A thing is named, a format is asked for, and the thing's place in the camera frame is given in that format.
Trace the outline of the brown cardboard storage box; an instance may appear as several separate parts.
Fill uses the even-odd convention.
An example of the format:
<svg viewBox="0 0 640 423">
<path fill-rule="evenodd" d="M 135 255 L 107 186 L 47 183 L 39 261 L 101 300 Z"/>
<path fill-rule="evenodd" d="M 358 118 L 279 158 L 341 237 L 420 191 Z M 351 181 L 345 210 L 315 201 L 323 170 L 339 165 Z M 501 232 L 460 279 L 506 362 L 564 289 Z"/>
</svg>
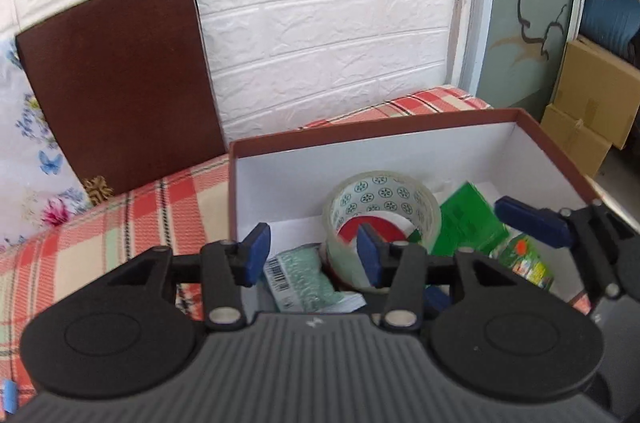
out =
<svg viewBox="0 0 640 423">
<path fill-rule="evenodd" d="M 357 174 L 390 171 L 430 189 L 470 182 L 489 201 L 579 210 L 597 199 L 588 180 L 521 109 L 391 118 L 238 140 L 230 146 L 235 239 L 271 227 L 271 252 L 326 241 L 323 206 Z"/>
</svg>

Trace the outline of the upper cardboard carton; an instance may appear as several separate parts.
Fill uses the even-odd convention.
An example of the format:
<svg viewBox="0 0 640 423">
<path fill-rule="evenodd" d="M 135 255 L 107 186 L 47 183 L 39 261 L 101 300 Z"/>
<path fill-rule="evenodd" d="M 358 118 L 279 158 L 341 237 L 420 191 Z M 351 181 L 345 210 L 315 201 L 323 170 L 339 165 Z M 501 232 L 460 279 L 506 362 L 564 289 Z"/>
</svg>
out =
<svg viewBox="0 0 640 423">
<path fill-rule="evenodd" d="M 553 105 L 623 149 L 639 110 L 639 70 L 584 38 L 568 42 Z"/>
</svg>

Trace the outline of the red plaid bed sheet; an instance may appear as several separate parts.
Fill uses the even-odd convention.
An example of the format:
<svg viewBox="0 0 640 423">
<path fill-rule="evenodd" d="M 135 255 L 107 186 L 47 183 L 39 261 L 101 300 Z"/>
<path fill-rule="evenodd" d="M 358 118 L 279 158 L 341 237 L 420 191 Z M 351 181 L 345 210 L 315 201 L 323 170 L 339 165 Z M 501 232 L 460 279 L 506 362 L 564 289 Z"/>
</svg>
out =
<svg viewBox="0 0 640 423">
<path fill-rule="evenodd" d="M 18 355 L 37 313 L 154 245 L 198 252 L 229 232 L 229 159 L 221 156 L 95 206 L 1 252 L 1 380 L 35 394 Z"/>
</svg>

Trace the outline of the cardboard carton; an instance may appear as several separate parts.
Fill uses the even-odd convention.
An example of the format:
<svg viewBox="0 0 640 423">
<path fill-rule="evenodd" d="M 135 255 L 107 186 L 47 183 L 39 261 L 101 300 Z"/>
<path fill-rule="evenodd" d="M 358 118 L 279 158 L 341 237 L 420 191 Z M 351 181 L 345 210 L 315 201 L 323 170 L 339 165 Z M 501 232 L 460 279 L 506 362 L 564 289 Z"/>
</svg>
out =
<svg viewBox="0 0 640 423">
<path fill-rule="evenodd" d="M 623 149 L 639 110 L 639 70 L 584 38 L 568 42 L 553 105 Z"/>
<path fill-rule="evenodd" d="M 596 177 L 612 147 L 608 140 L 552 104 L 544 110 L 540 125 L 582 174 Z"/>
</svg>

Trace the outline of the dark brown wooden board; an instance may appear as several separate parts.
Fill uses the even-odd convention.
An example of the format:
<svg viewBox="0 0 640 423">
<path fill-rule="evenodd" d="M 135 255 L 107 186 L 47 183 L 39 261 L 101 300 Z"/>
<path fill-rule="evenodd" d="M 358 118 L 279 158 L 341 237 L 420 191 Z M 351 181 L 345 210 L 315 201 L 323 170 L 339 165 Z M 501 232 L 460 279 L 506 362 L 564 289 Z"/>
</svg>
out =
<svg viewBox="0 0 640 423">
<path fill-rule="evenodd" d="M 15 43 L 93 202 L 226 151 L 196 0 L 90 0 Z"/>
</svg>

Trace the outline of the dark blue chair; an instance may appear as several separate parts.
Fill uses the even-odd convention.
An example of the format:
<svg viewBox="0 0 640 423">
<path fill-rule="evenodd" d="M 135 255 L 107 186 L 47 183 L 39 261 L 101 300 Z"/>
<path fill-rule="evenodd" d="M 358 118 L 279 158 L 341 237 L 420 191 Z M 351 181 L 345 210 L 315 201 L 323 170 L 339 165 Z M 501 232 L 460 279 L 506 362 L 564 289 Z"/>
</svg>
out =
<svg viewBox="0 0 640 423">
<path fill-rule="evenodd" d="M 639 67 L 639 0 L 585 0 L 579 34 Z"/>
</svg>

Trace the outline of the green plastic box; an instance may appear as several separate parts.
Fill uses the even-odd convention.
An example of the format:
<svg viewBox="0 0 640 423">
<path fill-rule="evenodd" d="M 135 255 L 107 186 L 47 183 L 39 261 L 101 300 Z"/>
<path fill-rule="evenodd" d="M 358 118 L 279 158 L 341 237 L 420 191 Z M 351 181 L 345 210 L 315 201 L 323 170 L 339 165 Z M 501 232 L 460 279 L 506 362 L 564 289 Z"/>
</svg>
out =
<svg viewBox="0 0 640 423">
<path fill-rule="evenodd" d="M 462 247 L 489 255 L 509 238 L 509 230 L 492 206 L 471 183 L 466 182 L 440 206 L 442 226 L 432 254 L 451 256 Z"/>
</svg>

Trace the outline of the clear packing tape roll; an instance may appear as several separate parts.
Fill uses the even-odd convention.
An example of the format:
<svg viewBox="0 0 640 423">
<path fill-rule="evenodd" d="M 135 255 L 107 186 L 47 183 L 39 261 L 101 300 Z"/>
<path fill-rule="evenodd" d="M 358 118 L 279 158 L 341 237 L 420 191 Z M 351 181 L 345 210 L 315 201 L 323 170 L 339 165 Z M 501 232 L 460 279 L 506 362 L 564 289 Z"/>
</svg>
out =
<svg viewBox="0 0 640 423">
<path fill-rule="evenodd" d="M 415 242 L 431 252 L 442 214 L 431 190 L 404 174 L 373 171 L 339 184 L 323 206 L 326 258 L 334 275 L 359 291 L 371 289 L 356 249 L 357 232 L 364 224 L 385 242 Z"/>
</svg>

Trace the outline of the green silver snack packet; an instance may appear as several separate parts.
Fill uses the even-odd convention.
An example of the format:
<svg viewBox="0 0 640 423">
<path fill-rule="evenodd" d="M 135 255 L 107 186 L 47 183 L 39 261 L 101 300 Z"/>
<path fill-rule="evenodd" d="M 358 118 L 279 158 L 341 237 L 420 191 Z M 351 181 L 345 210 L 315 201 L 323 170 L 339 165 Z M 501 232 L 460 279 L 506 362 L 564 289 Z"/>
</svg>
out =
<svg viewBox="0 0 640 423">
<path fill-rule="evenodd" d="M 337 290 L 323 271 L 320 243 L 267 259 L 264 275 L 280 313 L 353 313 L 367 305 L 357 292 Z"/>
</svg>

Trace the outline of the lower cardboard carton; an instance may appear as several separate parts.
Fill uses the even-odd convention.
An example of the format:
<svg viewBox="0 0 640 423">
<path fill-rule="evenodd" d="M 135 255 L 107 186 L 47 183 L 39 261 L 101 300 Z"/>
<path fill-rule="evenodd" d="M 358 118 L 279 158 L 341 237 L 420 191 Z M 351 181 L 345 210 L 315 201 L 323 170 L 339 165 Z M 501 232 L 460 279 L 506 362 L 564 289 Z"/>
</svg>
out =
<svg viewBox="0 0 640 423">
<path fill-rule="evenodd" d="M 552 104 L 544 110 L 540 125 L 582 174 L 596 177 L 612 147 L 608 140 Z"/>
</svg>

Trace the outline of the green orange snack packet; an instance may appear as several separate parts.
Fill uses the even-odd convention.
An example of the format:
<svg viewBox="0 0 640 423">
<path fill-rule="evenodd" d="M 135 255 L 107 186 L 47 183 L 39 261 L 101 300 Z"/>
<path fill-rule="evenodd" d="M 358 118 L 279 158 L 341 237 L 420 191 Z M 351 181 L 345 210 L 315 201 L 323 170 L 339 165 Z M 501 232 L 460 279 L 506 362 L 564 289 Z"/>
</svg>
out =
<svg viewBox="0 0 640 423">
<path fill-rule="evenodd" d="M 490 256 L 537 287 L 550 290 L 554 277 L 528 235 L 524 233 L 514 235 L 492 250 Z"/>
</svg>

